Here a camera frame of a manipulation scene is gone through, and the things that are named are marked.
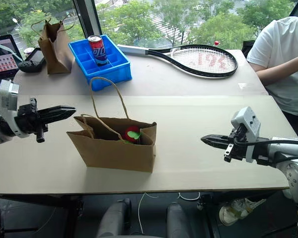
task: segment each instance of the red and blue can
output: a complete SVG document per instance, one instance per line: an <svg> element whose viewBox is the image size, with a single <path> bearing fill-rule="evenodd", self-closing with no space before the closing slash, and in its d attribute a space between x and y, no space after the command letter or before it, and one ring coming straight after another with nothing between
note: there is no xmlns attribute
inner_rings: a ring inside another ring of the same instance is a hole
<svg viewBox="0 0 298 238"><path fill-rule="evenodd" d="M105 65L108 63L107 55L105 52L104 42L101 36L89 36L88 42L92 49L93 55L95 57L96 64L98 66Z"/></svg>

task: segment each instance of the racket strings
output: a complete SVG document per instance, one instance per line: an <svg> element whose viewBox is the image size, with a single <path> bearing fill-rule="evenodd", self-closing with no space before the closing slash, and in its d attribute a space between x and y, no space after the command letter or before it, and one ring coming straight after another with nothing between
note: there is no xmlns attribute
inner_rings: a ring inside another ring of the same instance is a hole
<svg viewBox="0 0 298 238"><path fill-rule="evenodd" d="M229 55L208 48L189 48L171 52L171 58L189 68L208 73L227 73L236 67Z"/></svg>

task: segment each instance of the paper bag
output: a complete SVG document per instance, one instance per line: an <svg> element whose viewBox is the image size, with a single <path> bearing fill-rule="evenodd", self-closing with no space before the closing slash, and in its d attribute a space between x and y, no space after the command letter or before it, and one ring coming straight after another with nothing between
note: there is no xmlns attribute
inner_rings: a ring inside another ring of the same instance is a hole
<svg viewBox="0 0 298 238"><path fill-rule="evenodd" d="M71 72L74 56L68 47L70 39L66 31L73 26L65 29L63 21L50 24L50 20L45 20L42 33L35 31L40 36L38 43L47 64L48 74Z"/></svg>
<svg viewBox="0 0 298 238"><path fill-rule="evenodd" d="M116 88L123 105L126 118L100 118L92 95L91 84L94 80L105 80ZM86 114L75 117L82 131L67 132L87 166L152 172L156 139L156 123L145 123L128 117L123 98L116 85L102 77L94 77L89 82L96 117ZM141 130L139 144L127 143L122 135L130 126Z"/></svg>

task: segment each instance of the white table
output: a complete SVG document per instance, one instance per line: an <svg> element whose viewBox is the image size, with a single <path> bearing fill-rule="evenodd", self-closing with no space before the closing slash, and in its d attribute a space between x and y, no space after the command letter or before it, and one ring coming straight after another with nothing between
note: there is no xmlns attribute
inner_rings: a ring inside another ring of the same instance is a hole
<svg viewBox="0 0 298 238"><path fill-rule="evenodd" d="M122 117L117 96L97 96L100 115ZM49 125L46 142L35 136L0 145L0 193L129 193L141 191L210 191L288 187L277 169L224 161L224 150L200 141L208 134L228 135L233 114L251 106L262 122L260 136L295 136L270 96L124 97L132 119L157 122L153 173L88 168L66 131L81 130L73 118ZM20 104L28 103L20 96ZM94 114L88 96L37 96L40 109L55 105Z"/></svg>
<svg viewBox="0 0 298 238"><path fill-rule="evenodd" d="M222 79L190 75L154 57L127 56L133 79L117 85L126 96L267 95L242 52L230 52L236 57L238 69L232 76ZM75 61L70 74L47 75L45 67L40 73L19 71L14 81L21 85L23 95L89 94L85 76ZM116 95L116 91L107 87L96 94Z"/></svg>

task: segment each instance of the laptop screen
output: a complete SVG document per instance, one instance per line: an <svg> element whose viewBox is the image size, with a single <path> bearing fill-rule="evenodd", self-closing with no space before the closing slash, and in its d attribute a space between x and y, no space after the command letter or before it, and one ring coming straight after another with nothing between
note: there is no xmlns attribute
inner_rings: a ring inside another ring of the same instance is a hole
<svg viewBox="0 0 298 238"><path fill-rule="evenodd" d="M17 64L22 62L21 54L11 35L0 37L0 80L14 77L18 71Z"/></svg>

